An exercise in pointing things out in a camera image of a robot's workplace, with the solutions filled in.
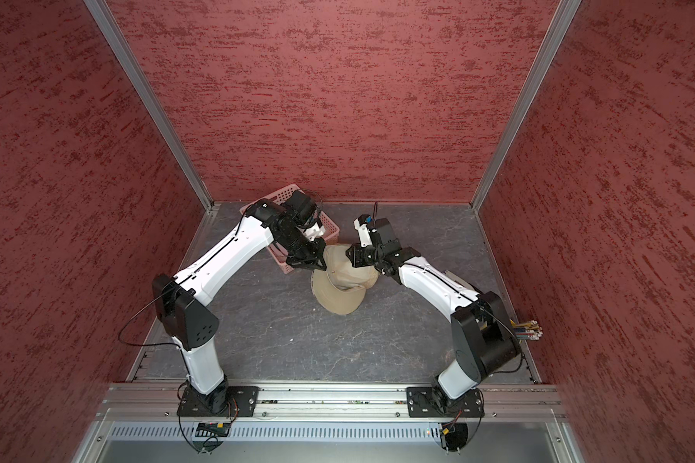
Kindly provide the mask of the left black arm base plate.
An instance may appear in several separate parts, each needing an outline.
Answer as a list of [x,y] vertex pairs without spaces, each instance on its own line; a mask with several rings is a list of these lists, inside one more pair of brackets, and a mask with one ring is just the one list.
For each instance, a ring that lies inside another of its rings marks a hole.
[[209,395],[187,386],[181,395],[177,415],[181,418],[250,418],[260,389],[257,386],[218,387]]

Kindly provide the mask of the beige baseball cap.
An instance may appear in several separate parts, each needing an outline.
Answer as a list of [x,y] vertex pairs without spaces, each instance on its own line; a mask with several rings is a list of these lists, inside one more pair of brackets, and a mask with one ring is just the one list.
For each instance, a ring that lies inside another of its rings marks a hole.
[[327,245],[326,270],[315,270],[311,287],[317,301],[332,314],[346,316],[357,310],[380,274],[372,266],[353,267],[347,244]]

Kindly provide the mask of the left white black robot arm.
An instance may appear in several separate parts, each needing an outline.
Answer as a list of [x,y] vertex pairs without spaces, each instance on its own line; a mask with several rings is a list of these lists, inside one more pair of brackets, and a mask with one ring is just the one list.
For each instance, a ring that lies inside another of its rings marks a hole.
[[218,415],[228,407],[228,380],[214,343],[219,319],[208,309],[218,291],[261,250],[273,243],[287,254],[287,265],[326,270],[324,225],[315,201],[297,190],[283,204],[261,199],[243,214],[233,231],[202,258],[174,276],[154,278],[156,316],[181,349],[188,390]]

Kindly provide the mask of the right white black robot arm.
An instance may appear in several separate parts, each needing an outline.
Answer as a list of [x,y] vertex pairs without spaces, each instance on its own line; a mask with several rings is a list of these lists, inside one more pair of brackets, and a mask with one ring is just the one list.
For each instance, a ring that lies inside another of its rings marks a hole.
[[450,323],[454,361],[436,378],[434,400],[438,405],[460,399],[522,357],[520,341],[496,293],[468,289],[441,273],[418,251],[401,245],[385,218],[363,214],[354,227],[359,243],[346,252],[351,265],[371,266],[415,291]]

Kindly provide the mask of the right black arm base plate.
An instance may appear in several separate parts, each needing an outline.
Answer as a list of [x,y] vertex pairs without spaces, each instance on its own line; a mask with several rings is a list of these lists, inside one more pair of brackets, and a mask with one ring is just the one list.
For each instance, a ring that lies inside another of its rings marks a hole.
[[411,418],[484,418],[484,399],[479,389],[471,389],[457,399],[449,399],[438,386],[408,387],[407,408]]

